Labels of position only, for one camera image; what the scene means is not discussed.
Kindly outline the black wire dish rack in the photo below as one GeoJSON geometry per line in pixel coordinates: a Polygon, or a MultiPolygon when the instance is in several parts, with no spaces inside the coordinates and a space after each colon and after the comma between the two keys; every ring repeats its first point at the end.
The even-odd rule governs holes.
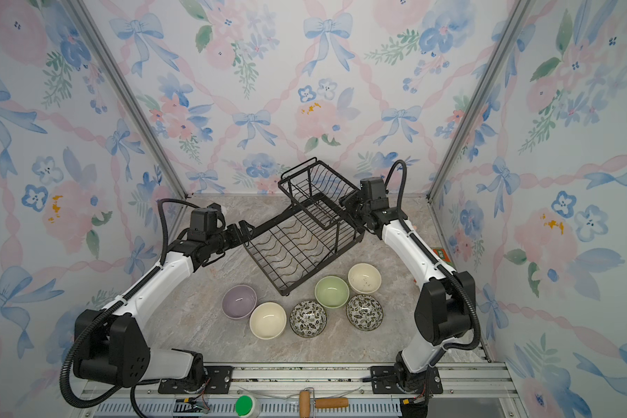
{"type": "Polygon", "coordinates": [[[288,208],[259,226],[242,221],[240,231],[247,253],[288,296],[360,243],[364,230],[341,205],[358,187],[318,158],[283,172],[277,186],[289,198],[288,208]]]}

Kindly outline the cream speckled bowl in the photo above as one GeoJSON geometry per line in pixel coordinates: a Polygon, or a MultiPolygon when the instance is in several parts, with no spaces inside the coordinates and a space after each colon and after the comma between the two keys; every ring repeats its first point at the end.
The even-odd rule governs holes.
{"type": "Polygon", "coordinates": [[[372,294],[381,287],[381,273],[375,266],[358,263],[348,271],[348,284],[359,294],[372,294]]]}

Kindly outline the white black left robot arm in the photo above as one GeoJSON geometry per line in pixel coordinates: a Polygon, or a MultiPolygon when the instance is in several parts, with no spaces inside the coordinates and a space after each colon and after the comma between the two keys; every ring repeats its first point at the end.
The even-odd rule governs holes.
{"type": "Polygon", "coordinates": [[[127,291],[101,310],[83,311],[75,321],[74,343],[64,360],[62,393],[73,395],[70,378],[75,376],[108,384],[112,393],[156,381],[162,394],[201,390],[227,394],[232,367],[207,366],[202,354],[190,350],[150,348],[143,329],[181,282],[244,242],[235,225],[214,233],[189,229],[172,242],[165,259],[127,291]]]}

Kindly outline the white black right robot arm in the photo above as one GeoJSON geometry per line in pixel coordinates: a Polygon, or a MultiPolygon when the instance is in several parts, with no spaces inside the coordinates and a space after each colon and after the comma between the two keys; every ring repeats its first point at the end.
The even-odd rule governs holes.
{"type": "Polygon", "coordinates": [[[421,393],[434,379],[436,364],[451,349],[470,351],[481,344],[480,322],[472,295],[475,280],[443,261],[421,236],[400,206],[363,191],[341,199],[355,226],[361,226],[392,248],[420,289],[414,311],[416,334],[396,357],[395,383],[405,393],[421,393]]]}

